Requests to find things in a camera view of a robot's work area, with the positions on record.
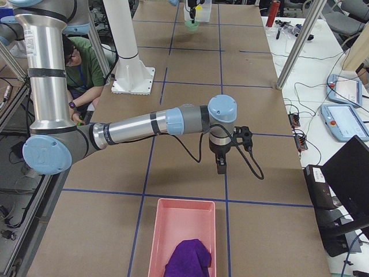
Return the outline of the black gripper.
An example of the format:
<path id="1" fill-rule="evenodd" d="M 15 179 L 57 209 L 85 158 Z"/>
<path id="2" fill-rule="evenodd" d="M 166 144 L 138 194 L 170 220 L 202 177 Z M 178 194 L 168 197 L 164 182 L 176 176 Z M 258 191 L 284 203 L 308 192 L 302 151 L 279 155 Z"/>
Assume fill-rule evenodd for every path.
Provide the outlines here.
<path id="1" fill-rule="evenodd" d="M 190 12 L 191 23 L 195 24 L 196 7 L 205 3 L 205 0 L 186 0 L 186 11 Z"/>
<path id="2" fill-rule="evenodd" d="M 226 174 L 227 173 L 226 154 L 231 149 L 230 143 L 225 144 L 225 145 L 209 143 L 209 147 L 210 147 L 210 150 L 215 154 L 217 173 Z"/>

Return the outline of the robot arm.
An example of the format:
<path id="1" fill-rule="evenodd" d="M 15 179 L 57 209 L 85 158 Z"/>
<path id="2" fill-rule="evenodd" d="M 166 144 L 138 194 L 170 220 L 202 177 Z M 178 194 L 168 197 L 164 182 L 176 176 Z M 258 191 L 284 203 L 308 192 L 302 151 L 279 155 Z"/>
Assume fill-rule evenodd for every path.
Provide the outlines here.
<path id="1" fill-rule="evenodd" d="M 179 0 L 168 0 L 168 2 L 172 5 L 172 6 L 178 6 L 179 4 Z M 184 5 L 186 11 L 188 11 L 190 18 L 191 18 L 191 23 L 194 24 L 195 23 L 195 15 L 196 15 L 196 7 L 204 4 L 205 0 L 188 0 L 187 4 Z"/>
<path id="2" fill-rule="evenodd" d="M 183 105 L 116 123 L 77 126 L 67 104 L 62 31 L 81 11 L 82 2 L 13 1 L 12 6 L 24 30 L 35 108 L 31 136 L 22 148 L 29 167 L 54 175 L 109 145 L 162 134 L 207 133 L 217 171 L 225 174 L 237 116 L 232 97 L 217 95 L 205 106 Z"/>

